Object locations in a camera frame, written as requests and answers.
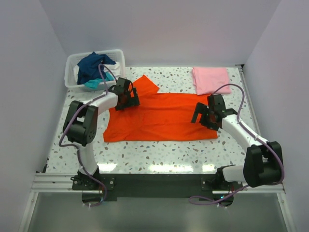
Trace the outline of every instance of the orange cloth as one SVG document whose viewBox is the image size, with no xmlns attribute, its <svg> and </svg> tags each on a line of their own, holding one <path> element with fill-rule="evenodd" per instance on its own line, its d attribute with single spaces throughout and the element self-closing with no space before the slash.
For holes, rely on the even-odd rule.
<svg viewBox="0 0 309 232">
<path fill-rule="evenodd" d="M 191 123 L 198 102 L 207 104 L 207 95 L 157 93 L 159 87 L 145 75 L 134 82 L 140 106 L 116 111 L 110 109 L 105 142 L 192 141 L 216 139 L 217 132 Z"/>
</svg>

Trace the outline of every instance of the navy blue clothing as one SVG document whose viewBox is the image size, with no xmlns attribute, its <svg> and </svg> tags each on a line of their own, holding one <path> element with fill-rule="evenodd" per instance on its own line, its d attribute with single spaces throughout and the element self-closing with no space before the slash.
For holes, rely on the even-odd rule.
<svg viewBox="0 0 309 232">
<path fill-rule="evenodd" d="M 91 53 L 89 56 L 81 59 L 78 62 L 79 71 L 78 71 L 78 79 L 77 84 L 82 85 L 89 80 L 95 80 L 101 78 L 100 73 L 98 71 L 99 64 L 115 64 L 116 62 L 113 61 L 108 55 L 98 55 L 95 52 Z M 104 79 L 106 79 L 106 73 L 103 72 L 102 74 Z"/>
</svg>

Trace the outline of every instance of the cable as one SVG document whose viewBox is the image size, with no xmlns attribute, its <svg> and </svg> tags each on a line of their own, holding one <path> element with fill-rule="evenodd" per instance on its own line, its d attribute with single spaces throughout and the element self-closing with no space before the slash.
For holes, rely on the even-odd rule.
<svg viewBox="0 0 309 232">
<path fill-rule="evenodd" d="M 239 106 L 239 109 L 238 109 L 238 112 L 237 112 L 237 122 L 240 124 L 240 126 L 251 136 L 255 139 L 255 135 L 249 130 L 247 129 L 247 127 L 242 123 L 242 121 L 240 120 L 240 112 L 241 112 L 241 109 L 242 109 L 242 105 L 245 101 L 245 92 L 244 90 L 239 86 L 239 85 L 236 85 L 236 84 L 226 84 L 226 85 L 223 85 L 221 86 L 220 88 L 218 88 L 216 91 L 213 92 L 213 94 L 215 94 L 216 92 L 218 92 L 220 89 L 222 89 L 223 87 L 225 86 L 235 86 L 237 88 L 239 88 L 241 90 L 241 93 L 242 93 L 242 99 L 241 99 L 241 103 L 240 103 L 240 106 Z M 278 184 L 281 184 L 283 179 L 284 179 L 284 167 L 283 167 L 283 164 L 279 158 L 279 156 L 276 154 L 276 152 L 268 145 L 266 144 L 264 141 L 262 141 L 260 138 L 256 138 L 256 140 L 258 142 L 260 142 L 262 145 L 264 145 L 272 154 L 273 156 L 275 157 L 276 161 L 278 162 L 279 166 L 280 166 L 280 170 L 281 170 L 281 178 L 278 182 L 276 183 L 272 183 L 270 185 L 278 185 Z M 195 204 L 195 205 L 211 205 L 211 204 L 217 204 L 217 203 L 220 203 L 226 199 L 228 199 L 229 197 L 235 195 L 236 193 L 240 192 L 240 191 L 243 191 L 245 188 L 249 187 L 249 185 L 245 185 L 237 190 L 235 190 L 234 192 L 226 195 L 224 198 L 222 199 L 218 199 L 216 201 L 210 199 L 210 198 L 207 198 L 207 197 L 203 197 L 203 196 L 192 196 L 189 198 L 189 202 L 191 204 Z M 210 201 L 210 203 L 203 203 L 203 202 L 194 202 L 192 201 L 193 199 L 204 199 L 204 200 L 208 200 Z"/>
<path fill-rule="evenodd" d="M 60 137 L 60 140 L 59 140 L 59 147 L 68 147 L 68 146 L 72 146 L 72 147 L 75 147 L 77 149 L 77 159 L 78 159 L 78 162 L 81 166 L 81 168 L 83 169 L 83 171 L 86 173 L 86 175 L 92 179 L 93 181 L 97 182 L 99 185 L 102 186 L 103 190 L 104 190 L 104 197 L 101 198 L 101 201 L 98 202 L 98 203 L 95 203 L 95 204 L 91 204 L 89 203 L 89 207 L 93 207 L 93 206 L 98 206 L 100 205 L 103 201 L 105 201 L 106 197 L 107 197 L 107 188 L 106 186 L 99 180 L 95 179 L 87 170 L 86 168 L 84 167 L 84 164 L 82 162 L 82 159 L 81 159 L 81 152 L 79 150 L 79 146 L 76 145 L 76 144 L 62 144 L 65 136 L 67 135 L 71 125 L 73 124 L 73 121 L 77 118 L 78 114 L 82 111 L 82 109 L 84 109 L 85 107 L 87 107 L 88 105 L 90 105 L 92 102 L 95 102 L 96 100 L 98 99 L 101 99 L 103 97 L 105 97 L 107 94 L 108 94 L 108 86 L 106 84 L 106 80 L 104 79 L 103 77 L 103 74 L 102 74 L 102 71 L 101 71 L 101 66 L 107 68 L 104 64 L 99 64 L 98 65 L 98 69 L 99 69 L 99 72 L 100 72 L 100 75 L 101 75 L 101 78 L 103 79 L 103 82 L 104 82 L 104 85 L 105 85 L 105 94 L 102 94 L 96 98 L 94 98 L 93 100 L 90 100 L 89 102 L 87 102 L 86 104 L 82 105 L 76 112 L 75 114 L 73 115 L 72 119 L 69 121 L 67 127 L 65 128 L 64 132 L 62 133 L 61 137 Z"/>
</svg>

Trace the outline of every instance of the white table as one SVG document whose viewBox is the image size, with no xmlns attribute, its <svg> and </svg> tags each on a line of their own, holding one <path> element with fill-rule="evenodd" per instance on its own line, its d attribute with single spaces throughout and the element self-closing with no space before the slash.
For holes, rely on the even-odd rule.
<svg viewBox="0 0 309 232">
<path fill-rule="evenodd" d="M 243 87 L 238 68 L 227 68 L 231 83 Z M 160 87 L 159 92 L 195 93 L 192 84 L 192 67 L 131 67 L 126 77 L 135 81 L 146 75 Z M 227 108 L 238 109 L 241 92 L 231 87 L 232 93 L 224 95 Z M 47 173 L 76 173 L 78 161 L 74 148 L 60 148 L 58 141 L 65 117 L 73 100 L 85 101 L 102 91 L 79 92 L 68 90 L 61 118 L 52 144 Z M 245 99 L 241 118 L 254 129 L 252 115 Z M 109 112 L 98 119 L 94 153 L 101 173 L 215 173 L 217 167 L 244 163 L 245 151 L 225 131 L 218 131 L 216 140 L 191 142 L 117 142 L 105 143 L 103 132 L 109 121 Z"/>
</svg>

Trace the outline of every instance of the shirt sleeve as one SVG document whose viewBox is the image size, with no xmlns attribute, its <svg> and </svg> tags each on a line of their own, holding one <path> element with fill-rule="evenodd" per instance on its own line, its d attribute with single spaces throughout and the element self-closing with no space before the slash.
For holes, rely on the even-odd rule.
<svg viewBox="0 0 309 232">
<path fill-rule="evenodd" d="M 137 89 L 138 96 L 154 94 L 160 89 L 145 75 L 133 82 L 133 86 Z"/>
</svg>

